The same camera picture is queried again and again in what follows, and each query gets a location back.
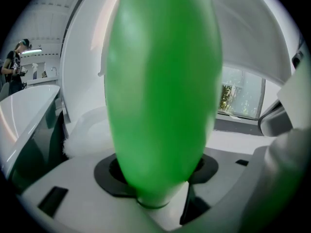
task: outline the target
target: black ring holder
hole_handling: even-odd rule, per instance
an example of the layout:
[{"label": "black ring holder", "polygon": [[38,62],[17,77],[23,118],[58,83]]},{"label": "black ring holder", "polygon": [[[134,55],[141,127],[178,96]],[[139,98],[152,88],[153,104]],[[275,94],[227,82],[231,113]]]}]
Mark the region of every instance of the black ring holder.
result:
[{"label": "black ring holder", "polygon": [[[188,179],[189,184],[206,183],[218,170],[217,161],[205,154]],[[126,182],[120,169],[116,154],[101,160],[94,169],[97,184],[114,197],[136,198],[135,189]]]}]

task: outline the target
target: black shirt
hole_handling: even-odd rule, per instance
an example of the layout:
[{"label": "black shirt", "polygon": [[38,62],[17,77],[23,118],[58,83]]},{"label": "black shirt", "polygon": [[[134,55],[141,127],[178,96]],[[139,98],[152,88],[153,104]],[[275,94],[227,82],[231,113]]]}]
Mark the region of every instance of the black shirt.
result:
[{"label": "black shirt", "polygon": [[[8,69],[20,67],[20,56],[15,51],[10,51],[6,58],[11,60],[11,63],[7,67]],[[21,82],[21,78],[19,75],[12,76],[11,74],[7,74],[5,79],[7,82],[10,82],[11,80]]]}]

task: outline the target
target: balloon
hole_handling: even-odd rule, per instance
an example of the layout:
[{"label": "balloon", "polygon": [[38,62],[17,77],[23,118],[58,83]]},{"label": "balloon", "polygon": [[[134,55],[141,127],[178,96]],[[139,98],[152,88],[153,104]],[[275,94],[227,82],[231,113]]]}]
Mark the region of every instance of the balloon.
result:
[{"label": "balloon", "polygon": [[211,0],[120,0],[106,102],[118,162],[145,206],[164,206],[196,168],[221,73]]}]

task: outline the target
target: black circular opening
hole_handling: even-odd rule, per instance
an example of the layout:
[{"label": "black circular opening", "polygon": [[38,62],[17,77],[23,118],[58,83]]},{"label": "black circular opening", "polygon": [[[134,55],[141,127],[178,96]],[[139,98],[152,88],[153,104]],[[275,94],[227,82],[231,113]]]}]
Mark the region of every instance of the black circular opening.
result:
[{"label": "black circular opening", "polygon": [[113,178],[115,178],[116,180],[124,183],[124,184],[127,184],[126,182],[126,179],[121,171],[121,168],[119,166],[119,163],[118,163],[118,160],[117,159],[114,159],[110,165],[109,165],[109,172],[111,174],[111,176]]},{"label": "black circular opening", "polygon": [[193,172],[199,171],[203,166],[204,166],[204,160],[201,158],[198,165],[196,166],[196,168]]}]

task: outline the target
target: white machine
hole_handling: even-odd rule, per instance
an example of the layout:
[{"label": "white machine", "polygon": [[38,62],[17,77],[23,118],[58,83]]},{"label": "white machine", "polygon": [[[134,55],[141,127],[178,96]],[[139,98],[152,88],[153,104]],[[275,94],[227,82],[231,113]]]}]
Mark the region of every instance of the white machine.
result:
[{"label": "white machine", "polygon": [[[188,182],[160,209],[137,203],[135,191],[127,186],[113,156],[113,148],[69,160],[49,155],[52,164],[48,157],[46,166],[40,166],[40,177],[28,176],[27,171],[13,177],[22,157],[15,157],[16,164],[9,159],[12,166],[6,169],[6,178],[16,186],[27,212],[45,230],[249,233],[262,230],[285,208],[311,155],[311,111],[306,106],[311,104],[310,53],[302,44],[289,54],[284,30],[267,1],[213,1],[223,41],[224,66],[250,71],[282,86],[278,101],[258,122],[263,135],[275,137],[273,143],[257,148],[253,155],[206,148]],[[68,28],[61,57],[61,92],[69,137],[76,134],[74,127],[84,113],[105,106],[105,66],[101,63],[106,57],[109,20],[117,5],[117,0],[83,0]],[[296,68],[293,75],[292,58]],[[86,65],[88,72],[79,71]],[[36,142],[38,134],[44,135],[44,130],[55,127],[58,119],[54,112],[51,103],[41,122],[24,135],[19,152],[29,148],[28,143]],[[53,124],[48,123],[49,115],[53,115]],[[42,121],[44,129],[38,127]]]}]

